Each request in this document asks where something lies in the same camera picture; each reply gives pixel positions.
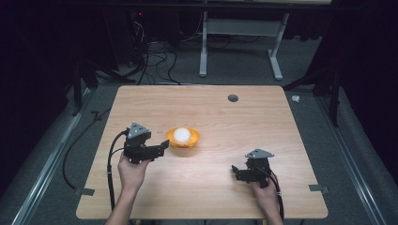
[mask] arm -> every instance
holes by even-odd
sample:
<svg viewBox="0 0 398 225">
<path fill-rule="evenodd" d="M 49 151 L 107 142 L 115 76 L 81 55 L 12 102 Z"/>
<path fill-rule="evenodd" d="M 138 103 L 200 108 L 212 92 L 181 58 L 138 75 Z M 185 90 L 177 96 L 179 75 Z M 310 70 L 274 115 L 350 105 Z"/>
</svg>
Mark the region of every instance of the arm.
<svg viewBox="0 0 398 225">
<path fill-rule="evenodd" d="M 279 214 L 278 197 L 276 187 L 268 179 L 268 187 L 260 188 L 257 182 L 251 182 L 258 205 L 266 217 L 268 225 L 281 225 L 283 221 Z"/>
<path fill-rule="evenodd" d="M 112 211 L 106 225 L 110 224 L 128 224 L 132 206 L 138 190 L 144 183 L 145 170 L 150 160 L 142 161 L 140 164 L 132 164 L 129 159 L 123 155 L 120 156 L 117 169 L 120 173 L 120 181 L 122 183 L 122 190 Z"/>
</svg>

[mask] black clamp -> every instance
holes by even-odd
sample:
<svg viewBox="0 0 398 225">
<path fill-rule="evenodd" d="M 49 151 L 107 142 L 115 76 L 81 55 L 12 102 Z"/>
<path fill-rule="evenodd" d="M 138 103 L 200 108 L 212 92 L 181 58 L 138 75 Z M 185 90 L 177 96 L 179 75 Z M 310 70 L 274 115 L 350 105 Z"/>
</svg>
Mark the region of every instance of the black clamp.
<svg viewBox="0 0 398 225">
<path fill-rule="evenodd" d="M 268 162 L 268 158 L 271 157 L 274 157 L 274 155 L 257 148 L 251 153 L 246 154 L 246 158 L 248 158 L 246 162 L 247 170 L 239 170 L 236 166 L 232 165 L 232 171 L 235 173 L 237 180 L 247 183 L 258 182 L 260 188 L 266 188 L 268 186 L 268 178 L 272 174 Z"/>
<path fill-rule="evenodd" d="M 139 164 L 143 160 L 153 161 L 164 155 L 164 150 L 169 147 L 169 140 L 162 142 L 161 145 L 146 146 L 145 141 L 150 137 L 151 132 L 148 128 L 135 122 L 131 124 L 124 143 L 124 155 L 130 159 L 131 163 Z"/>
</svg>

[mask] white ball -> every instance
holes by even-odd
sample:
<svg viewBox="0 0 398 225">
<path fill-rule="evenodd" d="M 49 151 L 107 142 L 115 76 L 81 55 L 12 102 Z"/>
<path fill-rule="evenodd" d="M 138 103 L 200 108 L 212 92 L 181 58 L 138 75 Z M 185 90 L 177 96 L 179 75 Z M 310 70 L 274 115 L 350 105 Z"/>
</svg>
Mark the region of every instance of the white ball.
<svg viewBox="0 0 398 225">
<path fill-rule="evenodd" d="M 188 129 L 181 127 L 175 130 L 173 136 L 177 143 L 187 143 L 191 138 L 191 133 Z"/>
</svg>

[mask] person's left hand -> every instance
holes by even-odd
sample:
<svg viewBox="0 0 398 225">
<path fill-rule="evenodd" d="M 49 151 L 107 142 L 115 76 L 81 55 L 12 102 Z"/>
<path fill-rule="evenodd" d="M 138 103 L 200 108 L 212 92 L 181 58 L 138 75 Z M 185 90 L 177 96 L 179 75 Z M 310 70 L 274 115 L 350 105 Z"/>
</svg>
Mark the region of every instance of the person's left hand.
<svg viewBox="0 0 398 225">
<path fill-rule="evenodd" d="M 140 164 L 133 164 L 129 162 L 129 158 L 122 153 L 120 156 L 117 169 L 120 174 L 120 181 L 122 183 L 122 191 L 138 192 L 141 185 L 144 183 L 146 167 L 150 160 L 142 161 Z"/>
</svg>

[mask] yellow bowl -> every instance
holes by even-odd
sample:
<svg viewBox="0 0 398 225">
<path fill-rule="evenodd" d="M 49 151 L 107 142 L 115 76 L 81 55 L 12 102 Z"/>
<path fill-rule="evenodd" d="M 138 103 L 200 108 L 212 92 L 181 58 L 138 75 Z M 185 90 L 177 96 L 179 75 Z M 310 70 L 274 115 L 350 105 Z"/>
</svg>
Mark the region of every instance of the yellow bowl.
<svg viewBox="0 0 398 225">
<path fill-rule="evenodd" d="M 185 127 L 190 132 L 191 137 L 187 142 L 181 143 L 181 142 L 176 142 L 174 138 L 174 132 L 178 128 L 179 127 L 174 127 L 166 132 L 166 138 L 170 141 L 170 144 L 173 147 L 178 147 L 178 148 L 193 148 L 200 138 L 199 132 L 192 127 Z"/>
</svg>

